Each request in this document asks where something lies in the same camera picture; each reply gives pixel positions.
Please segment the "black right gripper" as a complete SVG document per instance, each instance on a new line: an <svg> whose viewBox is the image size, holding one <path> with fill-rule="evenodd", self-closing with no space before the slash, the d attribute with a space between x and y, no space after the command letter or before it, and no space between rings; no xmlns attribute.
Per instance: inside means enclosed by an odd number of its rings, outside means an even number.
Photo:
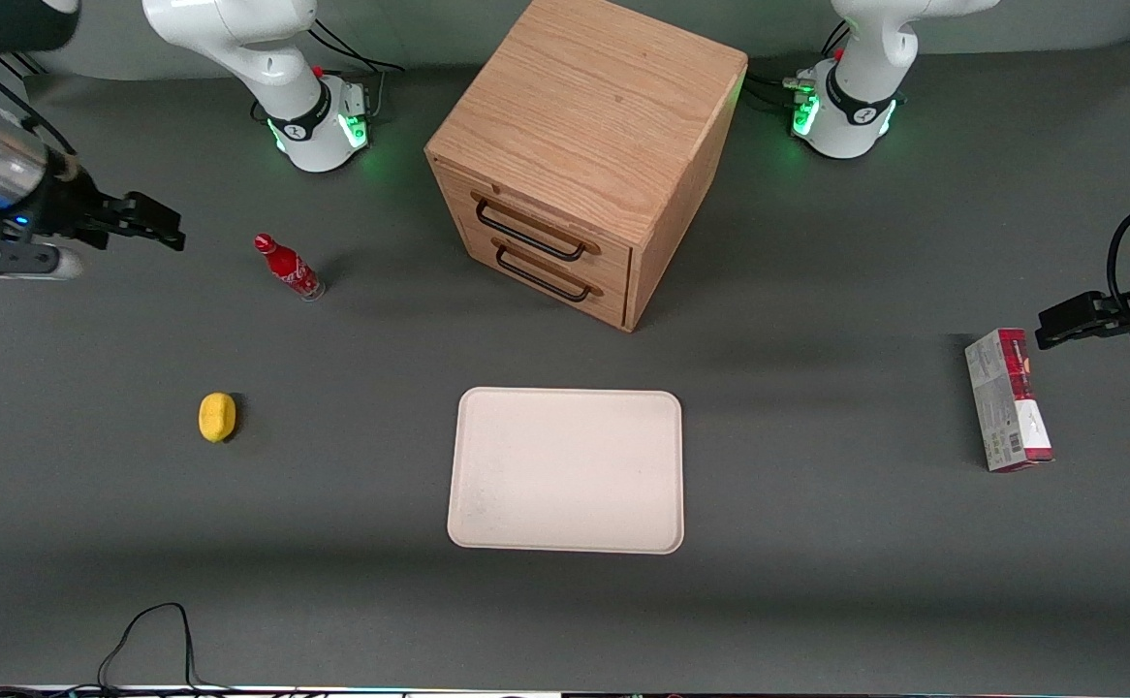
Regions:
<svg viewBox="0 0 1130 698"><path fill-rule="evenodd" d="M77 239L95 250L108 250L112 236L149 239L175 252L185 248L175 210L131 191L118 203L119 221L110 208L113 202L81 163L49 160L35 189L35 235Z"/></svg>

